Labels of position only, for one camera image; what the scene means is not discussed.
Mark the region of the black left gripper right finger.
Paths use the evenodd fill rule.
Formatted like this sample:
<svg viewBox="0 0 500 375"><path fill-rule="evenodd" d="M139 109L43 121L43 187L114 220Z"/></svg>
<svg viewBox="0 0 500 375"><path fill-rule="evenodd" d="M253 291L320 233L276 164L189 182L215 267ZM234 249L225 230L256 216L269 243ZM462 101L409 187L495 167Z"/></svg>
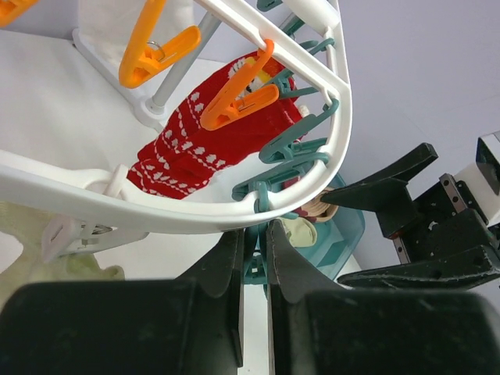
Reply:
<svg viewBox="0 0 500 375"><path fill-rule="evenodd" d="M462 291L345 289L266 230L271 374L496 374L499 315Z"/></svg>

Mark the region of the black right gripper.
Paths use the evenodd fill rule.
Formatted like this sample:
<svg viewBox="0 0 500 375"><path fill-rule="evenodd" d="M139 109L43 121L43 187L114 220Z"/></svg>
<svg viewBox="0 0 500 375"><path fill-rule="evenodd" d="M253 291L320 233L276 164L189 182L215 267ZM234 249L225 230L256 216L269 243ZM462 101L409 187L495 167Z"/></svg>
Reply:
<svg viewBox="0 0 500 375"><path fill-rule="evenodd" d="M445 174L413 199L408 184L438 158L422 143L376 173L336 188L321 201L375 213L400 264L346 273L350 288L469 290L499 278L499 236L486 223L468 186Z"/></svg>

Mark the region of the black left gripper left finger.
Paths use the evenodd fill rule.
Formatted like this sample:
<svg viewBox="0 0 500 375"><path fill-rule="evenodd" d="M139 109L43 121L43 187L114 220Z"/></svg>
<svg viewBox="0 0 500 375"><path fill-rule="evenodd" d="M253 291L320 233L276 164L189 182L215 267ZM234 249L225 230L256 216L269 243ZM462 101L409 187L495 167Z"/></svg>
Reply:
<svg viewBox="0 0 500 375"><path fill-rule="evenodd" d="M4 374L235 374L242 230L172 280L45 282L1 313Z"/></svg>

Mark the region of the striped pink purple sock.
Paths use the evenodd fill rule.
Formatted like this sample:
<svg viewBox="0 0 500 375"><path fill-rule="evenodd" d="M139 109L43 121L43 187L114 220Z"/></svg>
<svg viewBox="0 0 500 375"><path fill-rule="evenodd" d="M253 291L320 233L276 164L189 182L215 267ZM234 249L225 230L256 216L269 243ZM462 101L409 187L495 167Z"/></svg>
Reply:
<svg viewBox="0 0 500 375"><path fill-rule="evenodd" d="M332 187L326 187L314 199L298 207L295 213L311 223L324 223L331 220L337 213L338 206L322 202L321 198L333 190Z"/></svg>

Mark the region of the cream sock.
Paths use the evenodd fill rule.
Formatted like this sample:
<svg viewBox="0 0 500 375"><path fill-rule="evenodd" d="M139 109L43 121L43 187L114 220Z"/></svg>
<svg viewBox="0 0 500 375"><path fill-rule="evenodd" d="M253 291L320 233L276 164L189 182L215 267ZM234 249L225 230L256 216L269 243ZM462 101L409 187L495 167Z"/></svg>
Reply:
<svg viewBox="0 0 500 375"><path fill-rule="evenodd" d="M1 203L1 235L22 246L20 256L1 271L1 305L26 284L51 281L124 280L121 266L100 267L92 254L67 255L45 263L41 235L52 218L46 211Z"/></svg>
<svg viewBox="0 0 500 375"><path fill-rule="evenodd" d="M290 244L295 248L308 248L317 241L317 231L311 222L302 217L280 218Z"/></svg>

